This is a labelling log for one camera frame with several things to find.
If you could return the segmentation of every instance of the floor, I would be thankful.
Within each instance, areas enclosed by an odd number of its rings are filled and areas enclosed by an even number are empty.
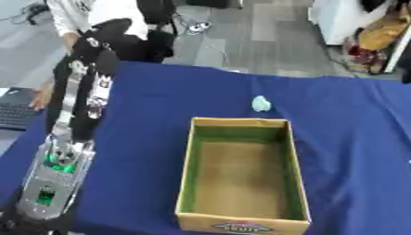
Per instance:
[[[0,0],[0,16],[14,15],[33,1]],[[232,3],[230,9],[179,6],[185,22],[210,21],[214,26],[201,35],[182,34],[176,41],[176,56],[166,63],[291,77],[353,76],[329,59],[317,28],[306,20],[311,3],[245,0],[243,9],[238,3]],[[33,27],[0,20],[0,87],[34,88],[51,78],[64,48],[51,16],[46,14],[39,22]],[[396,75],[381,77],[398,79]]]

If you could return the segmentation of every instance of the white shirt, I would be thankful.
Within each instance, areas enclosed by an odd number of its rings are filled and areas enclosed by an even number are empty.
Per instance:
[[[48,5],[60,36],[85,32],[110,19],[130,18],[132,25],[126,34],[147,39],[149,27],[136,0],[49,0]]]

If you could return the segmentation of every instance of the blue tablecloth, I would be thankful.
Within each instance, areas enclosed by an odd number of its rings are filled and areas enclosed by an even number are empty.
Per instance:
[[[255,95],[275,108],[258,114]],[[121,64],[77,229],[183,234],[173,215],[192,117],[287,118],[313,216],[307,235],[411,234],[411,86]],[[0,202],[44,138],[39,119],[0,159]]]

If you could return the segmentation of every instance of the cardboard box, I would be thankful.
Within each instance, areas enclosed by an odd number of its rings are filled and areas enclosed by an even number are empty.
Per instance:
[[[311,218],[290,123],[195,117],[175,213],[183,230],[302,235]]]

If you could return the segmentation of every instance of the printed logo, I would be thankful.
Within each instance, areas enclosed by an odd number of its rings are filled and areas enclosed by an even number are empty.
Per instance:
[[[91,11],[90,7],[82,0],[75,1],[75,6],[77,6],[77,8],[84,14],[87,14]]]
[[[266,228],[259,224],[252,224],[247,222],[240,223],[227,223],[227,224],[217,224],[213,226],[217,229],[223,229],[225,231],[236,233],[236,234],[256,234],[261,232],[272,231],[270,228]]]

